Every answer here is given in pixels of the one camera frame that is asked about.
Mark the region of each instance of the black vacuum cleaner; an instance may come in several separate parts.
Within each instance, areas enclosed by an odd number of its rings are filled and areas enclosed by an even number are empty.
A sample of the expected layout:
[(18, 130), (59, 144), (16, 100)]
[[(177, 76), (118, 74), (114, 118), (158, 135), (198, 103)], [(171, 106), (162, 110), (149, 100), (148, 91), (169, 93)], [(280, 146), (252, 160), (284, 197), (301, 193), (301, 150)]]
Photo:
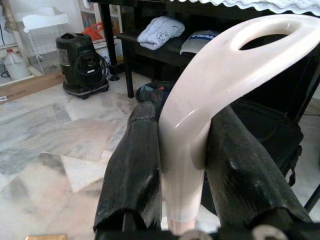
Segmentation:
[(109, 66), (94, 48), (89, 35), (66, 33), (55, 40), (64, 75), (63, 89), (87, 99), (109, 88)]

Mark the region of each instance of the wall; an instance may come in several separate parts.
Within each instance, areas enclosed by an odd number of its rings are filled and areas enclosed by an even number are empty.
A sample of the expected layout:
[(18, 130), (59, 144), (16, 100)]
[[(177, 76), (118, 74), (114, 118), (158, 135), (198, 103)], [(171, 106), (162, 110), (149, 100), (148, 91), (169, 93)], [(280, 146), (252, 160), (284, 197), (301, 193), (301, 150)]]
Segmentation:
[[(5, 43), (5, 45), (15, 44), (16, 40), (15, 40), (14, 36), (5, 30), (6, 20), (5, 20), (4, 16), (2, 16), (2, 6), (0, 6), (0, 11), (1, 11), (0, 24), (1, 24), (1, 28), (2, 28), (2, 36), (3, 36), (4, 43)], [(4, 44), (3, 44), (2, 40), (0, 39), (0, 46), (3, 46), (3, 45)]]
[(84, 30), (78, 0), (10, 0), (13, 14), (27, 12), (41, 7), (55, 7), (68, 14), (69, 31), (80, 33)]

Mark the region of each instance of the cap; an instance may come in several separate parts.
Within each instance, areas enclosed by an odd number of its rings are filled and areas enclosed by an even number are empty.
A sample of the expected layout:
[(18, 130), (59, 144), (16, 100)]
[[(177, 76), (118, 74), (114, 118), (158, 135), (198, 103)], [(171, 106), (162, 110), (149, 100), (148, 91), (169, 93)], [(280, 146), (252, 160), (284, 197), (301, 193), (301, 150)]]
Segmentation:
[(182, 44), (180, 54), (184, 52), (197, 54), (208, 42), (214, 39), (219, 32), (212, 30), (196, 31)]

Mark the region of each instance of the white plastic jug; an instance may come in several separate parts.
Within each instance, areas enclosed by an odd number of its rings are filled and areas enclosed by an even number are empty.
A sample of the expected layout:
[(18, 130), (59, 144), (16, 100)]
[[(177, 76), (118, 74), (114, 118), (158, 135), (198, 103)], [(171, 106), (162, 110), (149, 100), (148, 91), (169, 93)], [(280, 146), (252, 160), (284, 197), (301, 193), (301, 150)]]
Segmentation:
[(24, 79), (30, 76), (25, 60), (14, 53), (12, 49), (7, 50), (7, 56), (4, 60), (4, 65), (10, 74), (12, 80)]

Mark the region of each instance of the white plastic handle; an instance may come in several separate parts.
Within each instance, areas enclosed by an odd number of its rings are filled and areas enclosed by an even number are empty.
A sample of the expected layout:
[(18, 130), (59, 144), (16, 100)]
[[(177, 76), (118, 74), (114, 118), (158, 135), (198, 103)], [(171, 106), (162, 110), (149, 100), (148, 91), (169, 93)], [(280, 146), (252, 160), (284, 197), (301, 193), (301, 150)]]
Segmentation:
[[(251, 40), (272, 34), (288, 36), (240, 50)], [(192, 59), (159, 119), (162, 194), (169, 221), (189, 222), (198, 213), (211, 118), (300, 60), (319, 42), (319, 18), (270, 15), (224, 31)]]

